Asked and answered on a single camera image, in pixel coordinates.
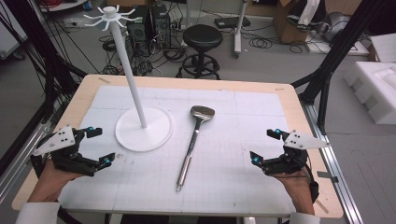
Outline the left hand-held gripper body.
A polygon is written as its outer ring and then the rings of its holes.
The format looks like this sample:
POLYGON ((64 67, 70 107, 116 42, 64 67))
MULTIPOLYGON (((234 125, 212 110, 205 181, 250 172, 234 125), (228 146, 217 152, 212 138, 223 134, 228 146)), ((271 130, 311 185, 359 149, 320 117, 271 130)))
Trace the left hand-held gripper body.
POLYGON ((94 176, 97 172, 94 165, 97 161, 84 158, 79 152, 82 139, 76 139, 70 125, 62 127, 57 133, 42 138, 36 145, 30 161, 35 174, 40 177, 48 158, 51 158, 56 169, 65 172, 94 176))

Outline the white hook stand rack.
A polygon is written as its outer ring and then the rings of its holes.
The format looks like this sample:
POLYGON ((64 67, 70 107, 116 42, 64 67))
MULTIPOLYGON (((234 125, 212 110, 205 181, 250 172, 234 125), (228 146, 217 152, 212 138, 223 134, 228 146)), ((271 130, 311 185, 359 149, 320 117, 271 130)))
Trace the white hook stand rack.
POLYGON ((123 113, 117 121, 116 138, 123 147, 132 151, 151 151, 170 139, 174 126, 166 111, 142 105, 120 30, 124 28, 121 20, 136 21, 136 18, 128 18, 134 13, 134 9, 127 13, 119 13, 119 6, 99 7, 98 10, 101 13, 100 16, 85 15, 85 18, 95 20, 95 23, 87 24, 87 27, 103 23, 105 25, 103 30, 110 30, 134 102, 134 108, 123 113))

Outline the metal spatula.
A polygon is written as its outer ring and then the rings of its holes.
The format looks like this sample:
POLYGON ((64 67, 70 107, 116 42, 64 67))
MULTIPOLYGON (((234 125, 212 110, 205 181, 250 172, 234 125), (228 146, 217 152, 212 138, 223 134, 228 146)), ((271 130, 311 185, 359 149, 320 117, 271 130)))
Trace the metal spatula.
POLYGON ((192 152, 194 150, 194 146, 198 137, 198 134, 200 132, 200 127, 204 121, 210 120, 215 116, 215 110, 207 107, 207 106, 202 106, 202 105, 194 105, 191 108, 191 116, 195 118, 195 126, 194 130, 191 136, 191 140, 186 152, 186 155, 184 157, 179 176, 177 179, 177 186, 176 186, 176 192, 181 192, 186 177, 187 173, 191 164, 191 158, 192 158, 192 152))

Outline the person's left hand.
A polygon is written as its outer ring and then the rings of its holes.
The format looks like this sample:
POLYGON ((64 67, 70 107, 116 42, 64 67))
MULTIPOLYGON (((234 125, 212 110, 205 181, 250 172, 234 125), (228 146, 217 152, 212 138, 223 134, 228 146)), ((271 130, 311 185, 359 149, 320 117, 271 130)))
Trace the person's left hand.
POLYGON ((55 168, 52 160, 47 160, 45 168, 28 199, 28 203, 56 202, 63 188, 70 181, 79 177, 82 177, 82 174, 58 170, 55 168))

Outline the person's right hand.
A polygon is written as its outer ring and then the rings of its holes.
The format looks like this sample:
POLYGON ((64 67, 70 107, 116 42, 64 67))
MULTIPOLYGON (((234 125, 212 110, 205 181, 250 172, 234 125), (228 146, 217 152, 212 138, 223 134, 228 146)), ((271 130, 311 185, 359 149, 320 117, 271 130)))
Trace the person's right hand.
POLYGON ((274 175, 289 194, 297 213, 314 215, 315 210, 312 203, 309 179, 304 171, 292 174, 274 175))

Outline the grey tape strip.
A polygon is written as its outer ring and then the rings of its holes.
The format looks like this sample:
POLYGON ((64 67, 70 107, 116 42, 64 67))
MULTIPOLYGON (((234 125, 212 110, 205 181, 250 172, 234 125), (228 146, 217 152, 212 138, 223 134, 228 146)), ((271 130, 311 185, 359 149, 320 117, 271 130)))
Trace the grey tape strip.
POLYGON ((332 181, 332 183, 338 183, 338 177, 337 176, 333 176, 328 172, 321 172, 321 171, 317 171, 318 177, 321 178, 328 178, 332 181))

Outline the white gridded mat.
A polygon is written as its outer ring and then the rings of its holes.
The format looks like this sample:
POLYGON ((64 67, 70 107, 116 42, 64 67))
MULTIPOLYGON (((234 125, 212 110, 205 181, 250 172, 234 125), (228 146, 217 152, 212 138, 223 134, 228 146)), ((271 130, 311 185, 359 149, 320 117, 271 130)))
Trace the white gridded mat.
POLYGON ((83 127, 103 129, 82 141, 80 153, 98 159, 115 153, 113 164, 93 177, 69 183, 60 196, 74 211, 169 215, 286 216, 294 209, 283 186, 250 162, 249 152, 264 158, 282 154, 283 144, 268 129, 287 130, 279 98, 272 93, 141 88, 146 106, 165 110, 174 130, 169 141, 149 152, 126 149, 116 139, 119 117, 132 108, 126 87, 100 88, 83 127), (200 127, 181 192, 177 179, 195 126, 194 105, 215 110, 200 127))

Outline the beige tape strip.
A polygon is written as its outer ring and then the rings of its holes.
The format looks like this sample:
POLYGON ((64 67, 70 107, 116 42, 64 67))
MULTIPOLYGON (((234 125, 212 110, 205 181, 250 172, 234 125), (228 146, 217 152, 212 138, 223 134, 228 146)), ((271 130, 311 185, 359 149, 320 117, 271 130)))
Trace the beige tape strip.
POLYGON ((323 210, 325 214, 329 214, 329 210, 319 199, 316 199, 316 204, 323 210))

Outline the large white foam block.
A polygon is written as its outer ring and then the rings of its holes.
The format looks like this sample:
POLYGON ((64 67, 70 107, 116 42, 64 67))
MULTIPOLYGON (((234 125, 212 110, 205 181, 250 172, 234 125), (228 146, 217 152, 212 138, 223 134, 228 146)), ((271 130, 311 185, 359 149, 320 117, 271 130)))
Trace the large white foam block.
POLYGON ((356 62, 344 80, 375 124, 396 125, 396 63, 356 62))

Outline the white metal stand pole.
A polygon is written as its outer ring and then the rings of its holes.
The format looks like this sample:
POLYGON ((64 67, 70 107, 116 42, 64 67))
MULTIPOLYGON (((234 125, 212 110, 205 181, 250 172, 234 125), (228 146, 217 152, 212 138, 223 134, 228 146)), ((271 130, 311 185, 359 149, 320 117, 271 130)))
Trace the white metal stand pole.
POLYGON ((240 7, 239 15, 238 15, 238 20, 237 20, 237 26, 236 30, 234 32, 234 43, 233 43, 233 56, 238 59, 241 52, 242 52, 242 36, 241 36, 241 30, 243 26, 243 20, 245 17, 245 12, 246 8, 248 5, 248 0, 242 0, 242 4, 240 7))

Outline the brown cardboard box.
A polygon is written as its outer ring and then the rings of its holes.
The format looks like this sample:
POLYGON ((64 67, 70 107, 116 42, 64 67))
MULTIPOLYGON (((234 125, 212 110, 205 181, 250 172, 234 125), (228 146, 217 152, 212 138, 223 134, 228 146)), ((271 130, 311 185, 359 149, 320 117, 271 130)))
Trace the brown cardboard box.
POLYGON ((278 0, 273 25, 279 41, 284 44, 305 42, 309 21, 301 20, 306 0, 278 0))

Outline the black flat device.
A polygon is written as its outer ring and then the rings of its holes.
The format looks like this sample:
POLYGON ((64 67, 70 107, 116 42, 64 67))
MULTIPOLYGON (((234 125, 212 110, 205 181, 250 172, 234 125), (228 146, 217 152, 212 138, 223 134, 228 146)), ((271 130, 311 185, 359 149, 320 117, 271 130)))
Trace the black flat device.
POLYGON ((237 28, 239 23, 238 17, 214 19, 214 23, 219 29, 237 28))

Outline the narrow black computer tower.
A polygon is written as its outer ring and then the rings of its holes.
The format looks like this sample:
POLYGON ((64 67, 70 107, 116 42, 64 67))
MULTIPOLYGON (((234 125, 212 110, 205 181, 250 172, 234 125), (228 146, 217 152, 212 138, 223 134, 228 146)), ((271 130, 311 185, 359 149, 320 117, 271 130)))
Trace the narrow black computer tower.
POLYGON ((162 49, 171 47, 170 36, 170 17, 167 8, 163 4, 153 5, 151 7, 153 29, 157 43, 162 49))

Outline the white round table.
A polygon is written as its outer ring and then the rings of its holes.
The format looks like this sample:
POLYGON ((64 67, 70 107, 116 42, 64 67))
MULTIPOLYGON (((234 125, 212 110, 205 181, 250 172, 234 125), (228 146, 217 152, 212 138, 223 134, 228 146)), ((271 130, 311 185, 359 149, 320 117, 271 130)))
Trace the white round table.
POLYGON ((82 6, 88 0, 37 0, 42 12, 59 11, 82 6))

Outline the aluminium rail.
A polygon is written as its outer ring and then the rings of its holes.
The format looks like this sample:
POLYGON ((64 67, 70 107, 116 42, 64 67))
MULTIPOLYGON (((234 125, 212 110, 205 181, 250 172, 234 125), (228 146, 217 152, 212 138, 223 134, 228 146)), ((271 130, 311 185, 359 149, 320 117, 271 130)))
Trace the aluminium rail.
MULTIPOLYGON (((307 105, 302 103, 303 111, 307 117, 311 131, 315 137, 330 141, 328 135, 324 133, 318 126, 318 112, 313 105, 307 105)), ((320 150, 320 155, 324 161, 327 173, 330 175, 332 181, 332 187, 343 209, 343 215, 346 217, 348 224, 363 224, 361 213, 353 199, 353 196, 349 190, 346 179, 336 159, 335 153, 332 147, 325 147, 320 150)))
POLYGON ((23 170, 28 166, 30 156, 38 141, 50 130, 50 124, 39 123, 27 134, 26 139, 21 141, 21 145, 17 147, 17 154, 10 161, 3 174, 0 175, 0 204, 6 199, 23 170))

